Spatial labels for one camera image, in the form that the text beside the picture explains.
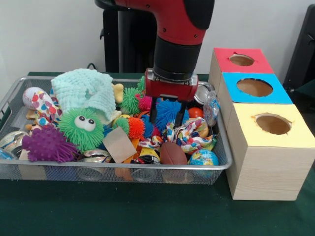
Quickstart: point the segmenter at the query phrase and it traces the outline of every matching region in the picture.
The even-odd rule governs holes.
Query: wooden box
[[[292,104],[275,74],[223,72],[217,96],[225,128],[233,103]]]
[[[227,128],[235,200],[295,200],[314,162],[315,138],[295,105],[234,103]]]
[[[214,48],[209,83],[219,91],[222,72],[274,73],[260,49]]]

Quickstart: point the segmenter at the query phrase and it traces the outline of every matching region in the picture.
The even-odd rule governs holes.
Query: pink spiky ball
[[[139,110],[142,112],[149,112],[151,109],[152,98],[149,96],[143,96],[140,98],[139,94],[136,95],[136,98],[139,101]]]
[[[30,161],[72,161],[78,150],[73,143],[68,143],[59,129],[53,126],[44,126],[35,129],[31,136],[22,140],[22,148],[29,151]]]

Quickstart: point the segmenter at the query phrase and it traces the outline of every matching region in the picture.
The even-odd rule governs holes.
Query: orange spiky ball
[[[131,139],[140,139],[144,134],[144,122],[139,118],[130,117],[129,122],[129,137]]]

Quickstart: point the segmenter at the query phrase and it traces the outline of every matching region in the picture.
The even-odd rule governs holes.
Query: green spiky ball
[[[120,126],[127,135],[129,134],[129,122],[127,118],[118,118],[116,123],[113,125],[113,129],[116,129],[118,126]]]
[[[138,87],[138,90],[141,91],[141,92],[146,89],[145,86],[144,86],[144,76],[141,76],[137,87]]]
[[[136,95],[140,95],[140,91],[137,88],[124,88],[124,99],[120,104],[120,108],[123,114],[134,115],[140,113],[139,100]]]
[[[70,142],[78,145],[80,151],[96,149],[104,138],[103,125],[91,109],[78,108],[64,113],[58,128],[64,132]]]

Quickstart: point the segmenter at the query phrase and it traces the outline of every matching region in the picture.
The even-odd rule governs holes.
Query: circular hole
[[[237,82],[240,91],[254,97],[265,97],[273,92],[270,84],[260,79],[246,78]]]
[[[253,65],[255,60],[249,56],[242,55],[242,54],[234,54],[230,56],[230,61],[233,64],[240,65],[240,66],[250,66]]]
[[[278,115],[262,114],[256,117],[256,122],[260,128],[271,134],[286,134],[291,129],[290,122]]]

